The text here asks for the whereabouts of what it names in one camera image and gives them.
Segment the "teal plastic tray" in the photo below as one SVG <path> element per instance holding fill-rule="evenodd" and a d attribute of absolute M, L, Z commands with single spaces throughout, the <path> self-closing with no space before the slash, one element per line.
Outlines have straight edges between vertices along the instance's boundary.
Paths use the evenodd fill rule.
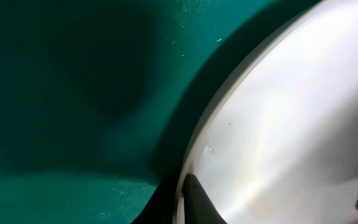
<path fill-rule="evenodd" d="M 171 223 L 224 80 L 313 1 L 0 1 L 0 223 Z"/>

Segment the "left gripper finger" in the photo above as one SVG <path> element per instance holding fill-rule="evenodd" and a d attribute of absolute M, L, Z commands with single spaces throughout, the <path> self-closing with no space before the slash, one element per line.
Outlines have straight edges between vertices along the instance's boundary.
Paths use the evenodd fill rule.
<path fill-rule="evenodd" d="M 187 174 L 182 187 L 185 224 L 226 224 L 194 174 Z"/>

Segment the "white plate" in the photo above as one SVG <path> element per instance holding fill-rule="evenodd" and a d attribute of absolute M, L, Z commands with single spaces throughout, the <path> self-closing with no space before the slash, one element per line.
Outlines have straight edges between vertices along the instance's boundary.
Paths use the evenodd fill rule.
<path fill-rule="evenodd" d="M 358 223 L 358 0 L 321 1 L 261 42 L 190 138 L 194 174 L 226 223 Z"/>

